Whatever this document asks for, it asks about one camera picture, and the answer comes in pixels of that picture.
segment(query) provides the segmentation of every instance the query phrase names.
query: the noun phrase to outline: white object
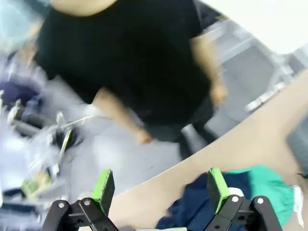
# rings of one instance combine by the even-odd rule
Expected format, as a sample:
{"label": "white object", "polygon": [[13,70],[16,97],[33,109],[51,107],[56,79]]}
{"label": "white object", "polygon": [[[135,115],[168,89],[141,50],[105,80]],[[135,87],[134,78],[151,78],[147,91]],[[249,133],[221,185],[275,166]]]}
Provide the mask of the white object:
{"label": "white object", "polygon": [[200,0],[239,24],[277,54],[308,43],[307,0]]}
{"label": "white object", "polygon": [[239,197],[243,197],[244,196],[244,193],[241,189],[238,189],[238,188],[228,188],[229,189],[229,193],[230,195],[238,195]]}
{"label": "white object", "polygon": [[294,189],[294,209],[293,211],[297,215],[298,223],[301,227],[304,227],[304,220],[302,216],[303,204],[304,204],[304,195],[302,189],[298,185],[293,185]]}

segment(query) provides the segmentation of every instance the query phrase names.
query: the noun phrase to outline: hand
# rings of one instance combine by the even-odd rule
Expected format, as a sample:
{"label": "hand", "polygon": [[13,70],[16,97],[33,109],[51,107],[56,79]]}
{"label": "hand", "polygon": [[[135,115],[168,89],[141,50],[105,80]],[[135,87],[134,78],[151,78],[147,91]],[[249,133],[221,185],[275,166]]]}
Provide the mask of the hand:
{"label": "hand", "polygon": [[227,98],[227,94],[227,89],[223,84],[213,84],[210,91],[213,105],[216,107],[222,105]]}
{"label": "hand", "polygon": [[149,144],[153,141],[152,136],[150,136],[150,134],[144,130],[143,128],[139,129],[136,133],[136,140],[138,142],[138,144]]}

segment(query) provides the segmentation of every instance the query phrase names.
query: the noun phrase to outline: teal fabric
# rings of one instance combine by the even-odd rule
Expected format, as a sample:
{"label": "teal fabric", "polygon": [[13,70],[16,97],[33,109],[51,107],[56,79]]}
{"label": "teal fabric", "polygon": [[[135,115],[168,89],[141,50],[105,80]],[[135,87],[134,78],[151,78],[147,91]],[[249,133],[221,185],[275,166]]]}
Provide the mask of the teal fabric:
{"label": "teal fabric", "polygon": [[252,198],[266,196],[269,198],[281,226],[287,224],[294,207],[294,190],[283,182],[281,176],[265,166],[256,166],[244,170],[231,171],[242,173],[249,171]]}

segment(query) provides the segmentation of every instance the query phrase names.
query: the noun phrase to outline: green object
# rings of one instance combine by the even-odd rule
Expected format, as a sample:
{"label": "green object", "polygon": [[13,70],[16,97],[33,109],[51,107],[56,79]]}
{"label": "green object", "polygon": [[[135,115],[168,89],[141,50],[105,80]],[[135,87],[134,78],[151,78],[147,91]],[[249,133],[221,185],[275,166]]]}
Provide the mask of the green object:
{"label": "green object", "polygon": [[92,194],[92,199],[100,206],[103,213],[108,216],[112,198],[115,193],[115,182],[112,171],[104,170]]}
{"label": "green object", "polygon": [[230,196],[228,186],[219,168],[211,168],[208,172],[208,191],[216,213]]}
{"label": "green object", "polygon": [[281,226],[287,224],[294,208],[294,190],[283,182],[281,176],[265,166],[256,166],[244,170],[228,173],[242,173],[249,171],[252,198],[266,196],[269,198]]}
{"label": "green object", "polygon": [[42,172],[32,179],[24,180],[21,188],[28,198],[38,200],[40,193],[50,187],[51,184],[52,180],[49,174]]}

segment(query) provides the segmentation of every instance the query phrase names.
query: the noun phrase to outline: green gripper pad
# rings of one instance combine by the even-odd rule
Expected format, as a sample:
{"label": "green gripper pad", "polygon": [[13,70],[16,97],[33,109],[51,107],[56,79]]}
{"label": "green gripper pad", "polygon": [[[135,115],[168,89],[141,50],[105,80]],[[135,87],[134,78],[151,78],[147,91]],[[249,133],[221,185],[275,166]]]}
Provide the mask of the green gripper pad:
{"label": "green gripper pad", "polygon": [[112,198],[115,193],[115,182],[112,171],[104,170],[92,194],[92,199],[100,206],[103,213],[108,216]]}
{"label": "green gripper pad", "polygon": [[225,179],[217,167],[208,172],[207,190],[216,214],[230,196]]}

